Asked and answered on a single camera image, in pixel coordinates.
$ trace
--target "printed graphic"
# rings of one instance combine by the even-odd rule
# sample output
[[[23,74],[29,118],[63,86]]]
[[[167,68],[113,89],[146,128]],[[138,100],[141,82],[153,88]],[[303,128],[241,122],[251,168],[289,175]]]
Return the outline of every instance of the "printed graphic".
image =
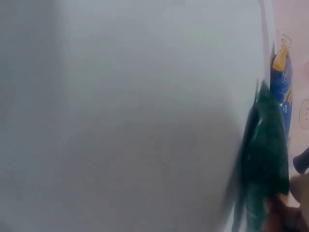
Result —
[[[299,125],[302,129],[309,129],[309,99],[301,103],[299,110]]]

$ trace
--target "green fabric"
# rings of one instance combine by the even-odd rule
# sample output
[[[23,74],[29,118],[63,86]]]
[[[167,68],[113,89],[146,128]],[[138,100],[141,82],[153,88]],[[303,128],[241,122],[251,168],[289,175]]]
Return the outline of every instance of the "green fabric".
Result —
[[[289,192],[288,154],[280,108],[263,82],[254,101],[243,138],[240,159],[240,197],[233,232],[239,231],[246,205],[247,231],[258,232],[265,220],[264,199]]]

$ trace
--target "finger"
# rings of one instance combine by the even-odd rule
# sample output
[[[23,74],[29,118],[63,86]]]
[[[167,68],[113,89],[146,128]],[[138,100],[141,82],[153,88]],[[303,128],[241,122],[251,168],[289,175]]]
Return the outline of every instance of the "finger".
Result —
[[[269,214],[266,221],[262,225],[262,232],[283,232],[281,219],[276,214]]]
[[[299,208],[287,207],[277,197],[267,197],[266,206],[270,214],[275,214],[279,217],[282,226],[290,229],[299,228],[300,218],[302,217]]]

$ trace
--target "green cloth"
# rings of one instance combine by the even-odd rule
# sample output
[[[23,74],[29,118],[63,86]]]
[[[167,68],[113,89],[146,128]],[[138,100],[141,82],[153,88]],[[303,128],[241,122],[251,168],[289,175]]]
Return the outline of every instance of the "green cloth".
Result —
[[[283,119],[277,101],[264,82],[254,101],[243,138],[240,183],[232,231],[239,231],[246,205],[247,231],[258,232],[267,216],[265,197],[289,192]]]

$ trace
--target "gray surface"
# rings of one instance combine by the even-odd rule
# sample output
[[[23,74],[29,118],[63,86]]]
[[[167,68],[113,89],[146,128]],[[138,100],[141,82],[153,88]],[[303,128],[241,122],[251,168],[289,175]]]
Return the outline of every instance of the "gray surface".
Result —
[[[257,1],[5,0],[0,12],[0,231],[224,226],[264,76]]]

